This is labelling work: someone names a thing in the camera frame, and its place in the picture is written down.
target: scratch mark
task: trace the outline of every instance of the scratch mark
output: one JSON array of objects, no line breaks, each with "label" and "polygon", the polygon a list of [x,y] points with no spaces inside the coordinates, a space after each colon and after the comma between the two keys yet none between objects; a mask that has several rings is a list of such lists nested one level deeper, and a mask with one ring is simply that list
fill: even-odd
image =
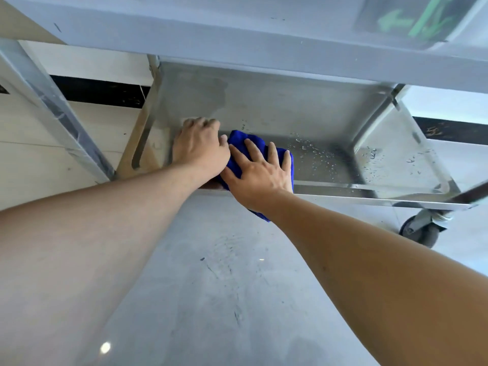
[{"label": "scratch mark", "polygon": [[215,275],[215,277],[218,279],[219,277],[217,276],[217,274],[215,272],[212,271],[212,269],[207,265],[207,268]]},{"label": "scratch mark", "polygon": [[241,322],[239,321],[239,317],[237,317],[237,313],[234,311],[234,316],[236,318],[236,321],[237,321],[237,326],[241,326]]}]

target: green arrow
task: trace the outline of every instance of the green arrow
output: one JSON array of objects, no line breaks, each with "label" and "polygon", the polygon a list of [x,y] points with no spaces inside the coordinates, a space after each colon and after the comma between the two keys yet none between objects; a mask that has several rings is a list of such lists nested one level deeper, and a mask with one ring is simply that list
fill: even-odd
[{"label": "green arrow", "polygon": [[380,31],[386,33],[393,27],[410,28],[415,19],[400,18],[402,12],[402,9],[396,9],[379,18],[377,23],[380,26]]}]

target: gray floor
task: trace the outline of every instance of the gray floor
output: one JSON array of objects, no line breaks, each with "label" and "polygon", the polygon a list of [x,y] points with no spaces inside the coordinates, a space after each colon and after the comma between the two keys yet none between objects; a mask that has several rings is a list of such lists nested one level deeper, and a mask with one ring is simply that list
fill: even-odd
[{"label": "gray floor", "polygon": [[[462,189],[488,178],[488,147],[432,146]],[[395,232],[417,212],[324,207]],[[458,213],[435,250],[488,274],[487,212]],[[104,342],[112,349],[100,355]],[[230,196],[193,195],[81,364],[377,363],[277,227]]]}]

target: caster wheel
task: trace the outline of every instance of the caster wheel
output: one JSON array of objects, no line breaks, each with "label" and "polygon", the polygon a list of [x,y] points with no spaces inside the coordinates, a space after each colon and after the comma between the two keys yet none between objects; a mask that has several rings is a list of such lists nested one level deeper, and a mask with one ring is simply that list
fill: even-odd
[{"label": "caster wheel", "polygon": [[415,216],[412,216],[408,220],[406,220],[403,226],[400,228],[398,234],[423,246],[426,246],[427,248],[432,248],[439,238],[440,227],[438,227],[435,223],[429,223],[428,225],[422,227],[420,230],[410,233],[409,226],[414,219]]}]

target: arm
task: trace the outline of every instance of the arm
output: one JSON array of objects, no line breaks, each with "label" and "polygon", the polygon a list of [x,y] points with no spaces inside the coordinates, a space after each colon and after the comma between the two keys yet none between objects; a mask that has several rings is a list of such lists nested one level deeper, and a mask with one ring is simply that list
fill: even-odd
[{"label": "arm", "polygon": [[229,160],[215,120],[185,122],[173,164],[0,212],[0,363],[71,365],[186,198]]},{"label": "arm", "polygon": [[[359,340],[382,366],[488,363],[488,278],[399,235],[289,192],[290,159],[253,162],[222,175],[246,208],[289,237]],[[275,147],[270,144],[269,151]]]}]

